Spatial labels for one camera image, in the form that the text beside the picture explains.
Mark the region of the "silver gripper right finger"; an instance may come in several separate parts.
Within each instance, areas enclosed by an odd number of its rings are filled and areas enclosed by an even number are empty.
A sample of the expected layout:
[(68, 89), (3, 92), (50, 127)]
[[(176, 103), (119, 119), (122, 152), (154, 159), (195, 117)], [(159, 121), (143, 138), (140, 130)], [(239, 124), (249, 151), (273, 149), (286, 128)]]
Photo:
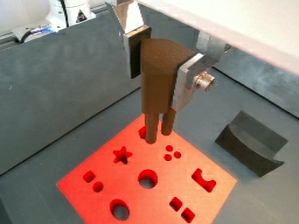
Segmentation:
[(196, 48), (199, 52), (182, 64), (178, 69), (175, 88), (172, 92), (172, 109), (179, 111), (191, 101), (194, 92), (208, 91), (215, 78), (208, 70), (220, 61), (228, 45), (203, 31), (199, 32)]

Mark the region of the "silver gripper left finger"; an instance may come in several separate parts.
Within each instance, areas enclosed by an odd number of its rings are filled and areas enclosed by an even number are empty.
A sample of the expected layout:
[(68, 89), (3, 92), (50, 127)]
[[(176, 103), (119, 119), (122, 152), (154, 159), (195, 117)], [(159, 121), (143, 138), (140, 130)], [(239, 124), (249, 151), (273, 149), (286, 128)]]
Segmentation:
[(124, 41), (128, 75), (134, 79), (140, 74), (142, 40), (151, 38), (152, 28), (144, 23), (135, 0), (116, 0), (114, 11)]

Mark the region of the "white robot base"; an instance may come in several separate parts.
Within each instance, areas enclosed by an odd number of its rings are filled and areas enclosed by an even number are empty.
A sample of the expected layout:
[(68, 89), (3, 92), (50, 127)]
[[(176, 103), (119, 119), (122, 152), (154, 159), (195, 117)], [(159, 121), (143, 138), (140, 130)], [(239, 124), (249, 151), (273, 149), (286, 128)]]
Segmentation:
[(12, 30), (19, 43), (24, 43), (34, 36), (55, 33), (96, 17), (90, 8), (90, 0), (48, 1), (51, 9), (46, 19)]

